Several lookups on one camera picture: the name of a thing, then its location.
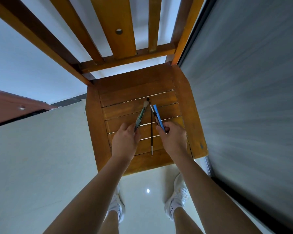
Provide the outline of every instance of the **thin paintbrush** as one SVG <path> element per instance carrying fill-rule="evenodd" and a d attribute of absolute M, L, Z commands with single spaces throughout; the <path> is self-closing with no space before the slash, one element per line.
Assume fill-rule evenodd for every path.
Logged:
<path fill-rule="evenodd" d="M 151 110 L 151 156 L 153 156 L 153 112 Z"/>
<path fill-rule="evenodd" d="M 147 98 L 145 101 L 144 101 L 144 103 L 143 103 L 143 108 L 142 108 L 142 110 L 141 110 L 141 113 L 140 113 L 140 115 L 138 116 L 138 118 L 137 118 L 137 120 L 136 120 L 136 126 L 135 126 L 135 131 L 136 131 L 136 129 L 139 127 L 139 125 L 140 125 L 140 122 L 141 122 L 141 120 L 142 120 L 142 117 L 143 117 L 143 114 L 144 114 L 144 111 L 145 111 L 145 109 L 146 109 L 146 107 L 150 104 L 149 103 L 149 98 Z"/>

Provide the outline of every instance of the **hand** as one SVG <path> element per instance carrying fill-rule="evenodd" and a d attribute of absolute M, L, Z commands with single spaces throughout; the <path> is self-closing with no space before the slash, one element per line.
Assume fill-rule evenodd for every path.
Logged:
<path fill-rule="evenodd" d="M 140 139 L 139 130 L 136 130 L 135 125 L 127 126 L 123 123 L 119 130 L 115 133 L 112 140 L 112 157 L 119 157 L 131 161 L 137 150 Z"/>
<path fill-rule="evenodd" d="M 160 126 L 156 126 L 160 138 L 162 139 L 164 149 L 170 156 L 188 153 L 187 152 L 187 133 L 179 124 L 173 122 L 164 122 L 164 127 L 169 128 L 166 133 Z"/>

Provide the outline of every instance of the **person's left hand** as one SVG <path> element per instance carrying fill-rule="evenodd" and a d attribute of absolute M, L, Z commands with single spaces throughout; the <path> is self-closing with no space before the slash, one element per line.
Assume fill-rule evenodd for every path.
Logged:
<path fill-rule="evenodd" d="M 112 157 L 119 157 L 131 161 L 135 156 L 140 139 L 139 129 L 135 133 L 135 125 L 127 126 L 123 123 L 112 140 Z"/>

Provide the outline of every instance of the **person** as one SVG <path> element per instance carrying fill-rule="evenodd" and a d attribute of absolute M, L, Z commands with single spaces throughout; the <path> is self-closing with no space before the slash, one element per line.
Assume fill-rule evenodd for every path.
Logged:
<path fill-rule="evenodd" d="M 165 122 L 169 132 L 156 129 L 164 149 L 180 170 L 174 192 L 165 203 L 165 212 L 175 222 L 176 233 L 202 233 L 183 209 L 191 195 L 207 234 L 261 233 L 242 210 L 216 185 L 187 154 L 186 131 Z M 44 234 L 118 233 L 124 219 L 124 204 L 119 198 L 119 181 L 133 159 L 139 142 L 135 124 L 122 124 L 112 141 L 112 156 L 100 172 L 64 208 Z"/>

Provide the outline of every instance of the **white sneaker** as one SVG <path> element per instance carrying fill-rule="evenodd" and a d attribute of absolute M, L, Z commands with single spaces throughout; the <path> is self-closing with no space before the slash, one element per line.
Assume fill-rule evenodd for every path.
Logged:
<path fill-rule="evenodd" d="M 121 223 L 124 220 L 125 217 L 125 205 L 121 202 L 119 198 L 119 184 L 116 187 L 116 190 L 114 191 L 111 203 L 108 207 L 106 216 L 111 210 L 115 210 L 118 213 L 118 223 Z"/>
<path fill-rule="evenodd" d="M 187 186 L 183 180 L 181 173 L 175 178 L 174 192 L 172 196 L 165 203 L 165 213 L 170 220 L 174 220 L 174 211 L 178 207 L 184 207 L 186 200 L 189 197 Z"/>

